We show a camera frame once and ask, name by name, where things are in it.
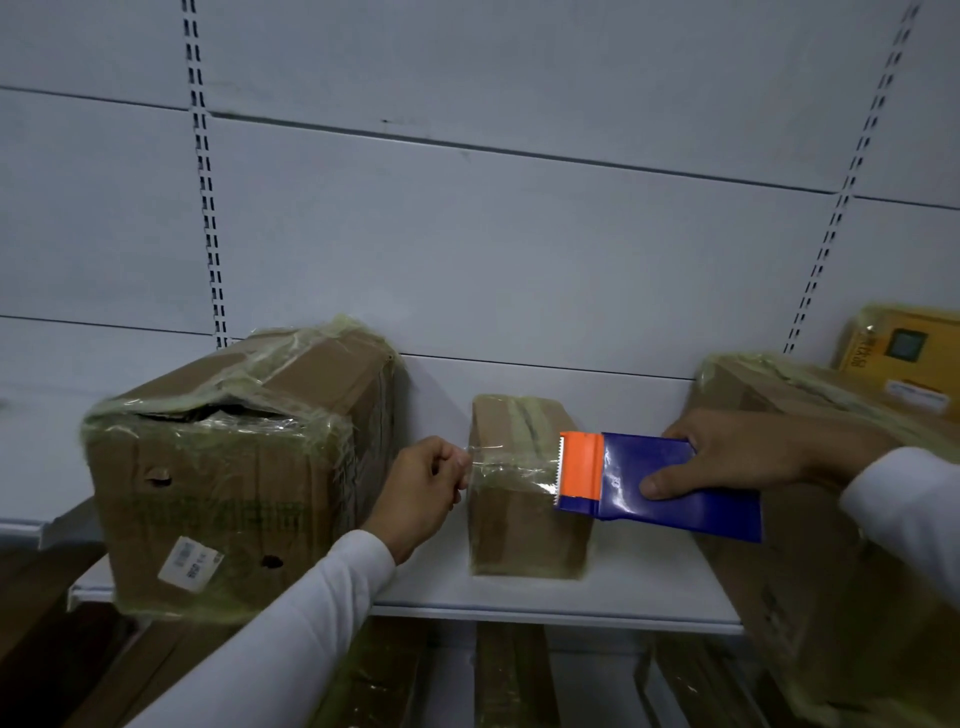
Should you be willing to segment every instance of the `cardboard box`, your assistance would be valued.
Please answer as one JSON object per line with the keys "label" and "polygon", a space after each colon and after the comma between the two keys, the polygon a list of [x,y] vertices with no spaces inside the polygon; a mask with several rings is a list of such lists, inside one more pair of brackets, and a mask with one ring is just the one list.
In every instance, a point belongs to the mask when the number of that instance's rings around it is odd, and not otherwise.
{"label": "cardboard box", "polygon": [[554,508],[564,407],[536,397],[473,400],[468,501],[470,564],[477,574],[578,578],[593,519]]}
{"label": "cardboard box", "polygon": [[477,622],[473,681],[477,728],[560,728],[542,624]]}
{"label": "cardboard box", "polygon": [[350,321],[266,331],[94,407],[120,609],[243,622],[316,564],[386,477],[395,361]]}
{"label": "cardboard box", "polygon": [[308,728],[401,728],[429,627],[429,619],[367,618]]}
{"label": "cardboard box", "polygon": [[960,313],[869,305],[837,367],[877,390],[960,421]]}
{"label": "cardboard box", "polygon": [[[688,406],[867,420],[905,444],[960,461],[956,425],[867,389],[855,378],[770,357],[717,357]],[[805,700],[864,710],[886,701],[931,720],[957,718],[960,616],[864,539],[838,497],[808,484],[765,491],[762,545],[697,541],[761,657]]]}
{"label": "cardboard box", "polygon": [[132,633],[110,604],[66,611],[100,544],[0,551],[0,725],[56,726],[86,698]]}
{"label": "cardboard box", "polygon": [[[657,716],[648,696],[656,664],[688,728],[765,728],[759,708],[733,673],[723,649],[697,635],[657,635],[634,673],[637,694],[653,728],[672,725],[671,716]],[[779,723],[770,723],[782,728]]]}
{"label": "cardboard box", "polygon": [[61,728],[122,728],[237,631],[155,621],[138,635]]}

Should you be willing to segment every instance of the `pegboard slot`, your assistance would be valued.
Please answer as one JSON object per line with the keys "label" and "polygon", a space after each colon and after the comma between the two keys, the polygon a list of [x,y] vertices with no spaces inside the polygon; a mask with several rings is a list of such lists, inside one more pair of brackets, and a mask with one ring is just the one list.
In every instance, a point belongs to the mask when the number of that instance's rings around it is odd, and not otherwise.
{"label": "pegboard slot", "polygon": [[784,354],[792,354],[794,351],[796,341],[800,337],[800,332],[806,318],[806,311],[810,308],[810,303],[813,301],[813,296],[816,293],[818,279],[823,276],[826,270],[830,250],[837,244],[837,232],[840,231],[843,223],[844,210],[850,203],[850,196],[853,194],[852,191],[856,186],[855,173],[863,165],[870,147],[871,134],[875,132],[880,117],[888,106],[889,89],[895,77],[894,69],[900,65],[900,61],[903,58],[903,46],[913,32],[913,23],[917,17],[917,13],[920,12],[921,4],[920,0],[911,0],[900,19],[900,25],[893,35],[892,47],[887,54],[883,72],[880,74],[880,81],[876,85],[876,93],[870,104],[870,109],[867,112],[866,121],[863,122],[863,129],[856,142],[856,149],[853,151],[853,158],[851,159],[850,166],[847,168],[847,175],[844,178],[840,192],[837,194],[836,205],[833,206],[833,212],[830,215],[827,230],[824,232],[824,239],[821,241],[820,247],[817,250],[816,262],[809,276],[807,276],[804,296],[800,299],[800,306],[798,306],[797,312],[794,315],[790,332],[787,334],[786,341],[783,343]]}
{"label": "pegboard slot", "polygon": [[217,336],[217,349],[228,344],[226,309],[223,305],[223,276],[220,270],[220,241],[217,234],[217,213],[213,202],[212,165],[210,164],[210,139],[206,129],[206,102],[201,86],[204,71],[201,67],[200,31],[197,24],[196,0],[180,0],[183,12],[183,34],[186,42],[187,83],[190,89],[190,108],[193,113],[194,147],[197,153],[197,174],[201,206],[204,214],[206,239],[206,267],[210,278],[210,297],[213,300],[213,329]]}

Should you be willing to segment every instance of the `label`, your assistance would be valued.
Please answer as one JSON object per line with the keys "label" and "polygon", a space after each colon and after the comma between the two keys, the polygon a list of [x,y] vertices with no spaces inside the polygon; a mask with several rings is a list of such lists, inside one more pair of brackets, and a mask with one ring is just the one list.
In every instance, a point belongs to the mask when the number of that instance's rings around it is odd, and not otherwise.
{"label": "label", "polygon": [[883,385],[883,391],[905,401],[907,404],[920,407],[936,415],[944,414],[950,407],[950,397],[947,395],[918,387],[916,384],[907,384],[905,381],[887,379],[887,383]]}
{"label": "label", "polygon": [[192,594],[204,590],[224,555],[203,544],[180,536],[156,578]]}

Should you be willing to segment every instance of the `person's left hand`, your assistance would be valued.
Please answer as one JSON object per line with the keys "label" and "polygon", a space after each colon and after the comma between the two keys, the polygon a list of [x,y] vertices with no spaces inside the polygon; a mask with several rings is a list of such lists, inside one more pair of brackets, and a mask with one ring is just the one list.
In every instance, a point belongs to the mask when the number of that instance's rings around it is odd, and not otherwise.
{"label": "person's left hand", "polygon": [[402,449],[363,530],[380,539],[399,566],[460,502],[469,467],[470,456],[440,437]]}

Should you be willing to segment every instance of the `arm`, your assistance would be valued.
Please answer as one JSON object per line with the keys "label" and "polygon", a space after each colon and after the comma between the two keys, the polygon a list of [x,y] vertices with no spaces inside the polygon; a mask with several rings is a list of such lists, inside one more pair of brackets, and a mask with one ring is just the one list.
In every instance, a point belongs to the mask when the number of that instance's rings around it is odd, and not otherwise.
{"label": "arm", "polygon": [[845,489],[840,507],[867,536],[960,607],[960,466],[850,420],[693,410],[663,435],[688,439],[697,454],[644,479],[645,496],[796,482]]}
{"label": "arm", "polygon": [[337,541],[131,728],[302,728],[396,564],[459,502],[468,465],[440,438],[402,450],[363,529]]}
{"label": "arm", "polygon": [[840,507],[960,609],[960,466],[895,449],[853,479]]}

